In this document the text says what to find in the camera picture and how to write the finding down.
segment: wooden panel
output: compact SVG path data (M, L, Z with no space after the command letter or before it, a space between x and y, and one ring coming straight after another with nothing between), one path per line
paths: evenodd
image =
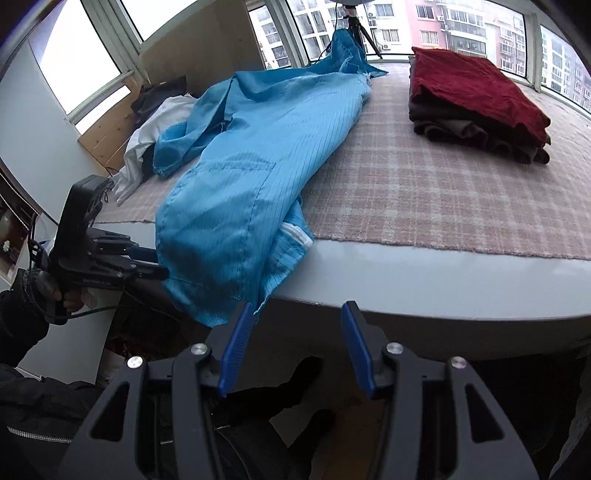
M242 0L197 0L142 44L151 83L186 75L193 96L240 70L262 70L258 42Z
M124 80L131 93L105 112L78 142L101 165L119 170L123 166L125 146L134 132L135 116L131 104L138 97L139 86L133 78Z

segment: person's arm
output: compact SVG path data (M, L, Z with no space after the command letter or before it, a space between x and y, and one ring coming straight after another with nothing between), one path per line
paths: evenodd
M12 290L0 293L0 364L16 367L26 353L47 335L49 325L35 307L46 304L37 291L35 277L39 271L18 270Z

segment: white zipper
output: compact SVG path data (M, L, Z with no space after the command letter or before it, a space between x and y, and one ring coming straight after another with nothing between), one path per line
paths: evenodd
M17 437L22 437L30 440L39 440L41 442L49 442L49 443L72 443L72 439L67 439L63 437L50 437L49 435L39 435L38 433L29 433L23 432L22 430L13 429L12 427L7 427L8 431ZM162 440L160 445L170 445L172 444L172 440Z

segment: human hand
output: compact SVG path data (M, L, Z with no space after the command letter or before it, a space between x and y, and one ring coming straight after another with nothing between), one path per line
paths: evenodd
M55 278L48 272L40 271L35 276L35 287L37 291L47 300L62 300L60 287ZM68 313L74 313L84 306L82 297L84 292L80 288L67 291L63 296L64 308Z

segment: blue striped fabric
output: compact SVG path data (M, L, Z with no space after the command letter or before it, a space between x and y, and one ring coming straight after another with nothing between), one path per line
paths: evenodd
M368 97L370 66L346 30L305 69L238 72L156 143L168 176L201 153L156 215L156 247L177 305L214 326L238 301L258 310L312 242L299 194L343 142Z

